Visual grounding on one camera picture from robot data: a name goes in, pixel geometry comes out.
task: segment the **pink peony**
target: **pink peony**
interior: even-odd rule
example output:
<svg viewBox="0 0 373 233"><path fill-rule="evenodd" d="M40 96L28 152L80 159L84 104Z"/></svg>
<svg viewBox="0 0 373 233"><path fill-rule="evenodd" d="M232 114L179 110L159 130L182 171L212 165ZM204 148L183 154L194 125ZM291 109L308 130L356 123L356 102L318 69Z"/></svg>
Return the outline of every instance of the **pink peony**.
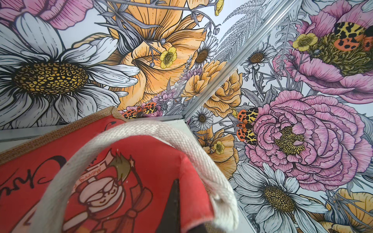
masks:
<svg viewBox="0 0 373 233"><path fill-rule="evenodd" d="M5 23L14 22L19 15L29 12L60 30L82 21L87 10L93 7L92 0L0 0L0 4L0 18Z"/></svg>
<svg viewBox="0 0 373 233"><path fill-rule="evenodd" d="M257 145L246 146L251 163L280 169L308 190L348 183L367 169L373 156L371 145L361 138L360 116L334 97L282 91L259 107L253 129Z"/></svg>
<svg viewBox="0 0 373 233"><path fill-rule="evenodd" d="M365 28L368 28L370 25L373 25L372 12L363 13L361 6L365 2L351 7L351 5L345 0L338 0L332 5L326 6L323 10L320 11L318 15L310 16L312 21L311 24L303 22L303 25L298 25L299 33L314 33L319 40L321 37L329 35L334 31L334 25L337 22L354 22L358 25L361 25ZM326 52L327 48L321 49L324 53L329 53L328 55L322 55L332 60L330 64L325 63L318 56L317 58L310 58L308 54L304 54L301 59L301 53L297 50L290 51L290 56L288 59L285 59L286 70L290 73L292 77L295 76L295 81L303 81L307 83L313 90L320 91L324 94L329 95L339 95L345 101L353 104L365 104L373 102L373 72L372 66L367 64L366 69L363 72L355 72L353 75L345 74L343 75L342 70L338 68L340 61L338 56L332 50L331 52ZM354 55L350 56L352 62L349 64L351 67L358 69L363 64L354 64L354 62L359 62L361 58L355 57ZM276 62L278 59L273 60L274 66L278 70L279 63Z"/></svg>

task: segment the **floral wallpaper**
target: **floral wallpaper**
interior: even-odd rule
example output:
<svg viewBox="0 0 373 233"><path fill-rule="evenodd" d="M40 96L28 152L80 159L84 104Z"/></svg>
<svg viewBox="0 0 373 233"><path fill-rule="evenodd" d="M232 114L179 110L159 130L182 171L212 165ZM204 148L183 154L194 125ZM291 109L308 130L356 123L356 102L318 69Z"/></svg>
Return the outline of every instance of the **floral wallpaper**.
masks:
<svg viewBox="0 0 373 233"><path fill-rule="evenodd" d="M372 25L371 0L300 1L189 119L258 233L373 232Z"/></svg>
<svg viewBox="0 0 373 233"><path fill-rule="evenodd" d="M276 4L0 0L0 129L63 125L108 106L128 119L180 114ZM240 82L237 73L222 104L239 104L228 98Z"/></svg>

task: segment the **jute bag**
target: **jute bag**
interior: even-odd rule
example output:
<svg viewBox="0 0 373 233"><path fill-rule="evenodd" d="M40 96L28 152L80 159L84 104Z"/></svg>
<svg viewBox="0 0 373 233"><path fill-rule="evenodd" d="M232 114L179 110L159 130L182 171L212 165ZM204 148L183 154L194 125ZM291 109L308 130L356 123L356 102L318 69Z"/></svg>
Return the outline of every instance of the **jute bag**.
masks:
<svg viewBox="0 0 373 233"><path fill-rule="evenodd" d="M173 190L180 232L207 222L237 227L233 190L194 139L162 122L124 123L113 107L96 114L0 155L0 211L9 212L0 229L173 232ZM56 147L60 155L48 155Z"/></svg>

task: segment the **bag handle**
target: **bag handle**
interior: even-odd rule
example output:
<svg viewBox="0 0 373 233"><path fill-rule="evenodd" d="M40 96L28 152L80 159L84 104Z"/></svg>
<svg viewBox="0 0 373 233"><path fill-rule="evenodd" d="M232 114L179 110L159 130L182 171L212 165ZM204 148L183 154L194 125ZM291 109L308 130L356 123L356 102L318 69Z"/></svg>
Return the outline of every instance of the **bag handle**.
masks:
<svg viewBox="0 0 373 233"><path fill-rule="evenodd" d="M233 189L223 173L196 140L157 121L135 121L118 125L97 135L80 148L61 168L40 200L30 233L60 233L71 190L89 163L106 147L123 138L149 135L184 152L209 191L216 227L232 231L238 227L238 208Z"/></svg>

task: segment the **red fabric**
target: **red fabric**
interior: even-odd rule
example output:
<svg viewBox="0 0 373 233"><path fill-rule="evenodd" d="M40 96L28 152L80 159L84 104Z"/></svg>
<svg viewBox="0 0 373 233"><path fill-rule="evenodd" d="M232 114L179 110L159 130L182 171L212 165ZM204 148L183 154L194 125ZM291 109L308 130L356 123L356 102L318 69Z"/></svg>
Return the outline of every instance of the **red fabric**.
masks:
<svg viewBox="0 0 373 233"><path fill-rule="evenodd" d="M0 166L0 212L7 213L1 215L0 233L26 232L60 165L94 136L122 123L106 117ZM175 179L180 183L182 232L212 220L208 194L184 153L150 136L120 140L77 180L64 232L154 232Z"/></svg>

